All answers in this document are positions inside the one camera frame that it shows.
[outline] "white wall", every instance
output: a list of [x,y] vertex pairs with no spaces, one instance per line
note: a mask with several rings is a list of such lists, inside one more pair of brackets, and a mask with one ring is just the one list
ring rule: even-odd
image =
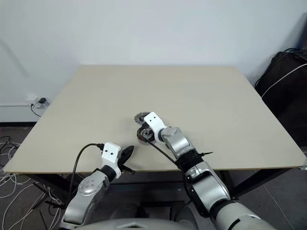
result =
[[[306,11],[305,0],[2,0],[0,104],[53,99],[80,64],[232,65],[254,83],[297,44]],[[2,122],[35,120],[0,107]]]

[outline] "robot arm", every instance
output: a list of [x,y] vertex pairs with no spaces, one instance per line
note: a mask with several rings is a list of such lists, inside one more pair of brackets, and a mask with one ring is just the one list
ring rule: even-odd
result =
[[70,230],[88,224],[91,213],[104,197],[110,182],[121,176],[121,171],[134,171],[123,165],[131,156],[133,146],[121,151],[121,147],[107,142],[102,152],[103,167],[96,169],[78,185],[77,194],[69,202],[60,223],[60,229]]
[[173,152],[188,182],[188,196],[201,216],[210,217],[218,230],[274,230],[244,205],[230,199],[224,183],[179,128],[165,126],[154,112],[144,120],[155,140],[165,143]]

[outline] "black bag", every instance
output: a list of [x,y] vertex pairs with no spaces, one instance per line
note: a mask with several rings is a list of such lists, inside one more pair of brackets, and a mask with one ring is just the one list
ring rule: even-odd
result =
[[[262,96],[290,71],[306,64],[296,53],[279,52],[258,80],[255,89]],[[303,66],[274,85],[263,101],[298,146],[307,146],[307,66]]]

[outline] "table top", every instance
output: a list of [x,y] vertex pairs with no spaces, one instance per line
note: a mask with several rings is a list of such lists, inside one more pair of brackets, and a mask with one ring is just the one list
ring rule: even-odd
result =
[[[4,170],[69,173],[83,146],[105,142],[134,145],[126,165],[136,171],[176,170],[137,140],[140,126],[134,116],[145,111],[156,112],[167,126],[180,127],[198,152],[213,151],[204,159],[216,170],[306,164],[300,148],[233,67],[82,66]],[[101,166],[101,151],[89,147],[77,171]]]

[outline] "wall baseboard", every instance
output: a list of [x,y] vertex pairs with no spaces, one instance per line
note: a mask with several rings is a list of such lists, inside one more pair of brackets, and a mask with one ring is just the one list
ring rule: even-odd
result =
[[36,122],[0,122],[0,127],[33,127]]

